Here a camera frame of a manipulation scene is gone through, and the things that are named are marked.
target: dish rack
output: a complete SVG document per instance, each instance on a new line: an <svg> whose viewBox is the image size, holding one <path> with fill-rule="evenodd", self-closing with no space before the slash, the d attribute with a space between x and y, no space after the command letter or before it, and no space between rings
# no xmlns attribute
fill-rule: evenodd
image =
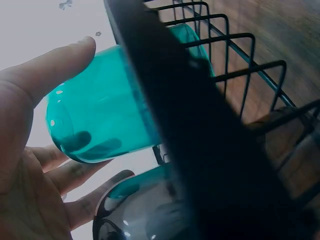
<svg viewBox="0 0 320 240"><path fill-rule="evenodd" d="M230 218L241 215L242 208L247 207L245 214L250 216L264 206L260 214L270 219L268 227L278 231L279 236L285 239L297 235L309 237L309 228L303 221L304 207L320 192L320 183L292 200L277 177L277 172L288 163L288 159L282 161L275 171L257 140L294 119L308 115L305 128L295 143L298 145L315 130L320 99L296 107L282 90L286 62L277 60L257 64L254 61L255 36L251 33L230 34L228 17L222 13L210 14L209 6L204 1L172 0L170 5L147 8L139 1L105 0L105 6L116 41L123 46L133 66L164 145L170 153L170 160L183 185L187 186L185 194L197 229L208 237L210 224L206 220L210 216L213 218L211 223L220 222L221 229L226 230L228 227L223 223L233 226ZM159 15L165 10L172 10L174 20L161 23ZM213 19L223 19L224 29L214 26ZM177 24L189 24L199 40L180 44L165 28ZM251 41L249 53L234 42L242 38ZM205 64L190 57L185 49L204 45L212 62L212 44L216 42L225 43L224 74L209 76ZM229 71L230 49L247 63L247 68ZM274 80L266 70L277 67L281 71L278 80ZM248 129L241 119L253 73L257 73L274 92L270 113L275 110L279 100L291 110L272 121ZM229 81L241 76L245 76L245 85L236 116L226 103L226 97ZM153 152L159 165L167 161L168 153L163 153L160 146L154 146ZM254 207L248 207L244 199L250 199L248 202ZM221 214L220 209L230 206L235 214L227 210L225 215L213 217L212 214ZM237 224L249 230L245 221L238 221ZM292 226L297 231L285 231Z"/></svg>

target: palm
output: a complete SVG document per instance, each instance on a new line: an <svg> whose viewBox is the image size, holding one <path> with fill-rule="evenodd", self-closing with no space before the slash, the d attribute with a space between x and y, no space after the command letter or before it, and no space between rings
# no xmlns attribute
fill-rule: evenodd
<svg viewBox="0 0 320 240"><path fill-rule="evenodd" d="M3 198L9 211L0 214L0 219L10 229L21 230L21 235L16 236L19 239L70 239L60 192L31 151L22 154L14 184Z"/></svg>
<svg viewBox="0 0 320 240"><path fill-rule="evenodd" d="M55 49L0 71L0 236L6 240L71 239L70 231L93 219L102 195L133 173L125 170L75 201L61 196L79 187L108 162L69 161L54 145L26 147L33 109L55 86L91 62L95 42Z"/></svg>

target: plastic cup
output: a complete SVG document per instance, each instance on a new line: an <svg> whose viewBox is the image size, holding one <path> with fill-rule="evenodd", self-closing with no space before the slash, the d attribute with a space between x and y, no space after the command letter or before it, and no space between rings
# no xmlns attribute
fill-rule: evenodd
<svg viewBox="0 0 320 240"><path fill-rule="evenodd" d="M182 43L198 40L186 24L170 29ZM202 46L189 51L208 59ZM161 143L119 45L97 53L83 72L49 93L46 123L56 146L79 162L97 163Z"/></svg>

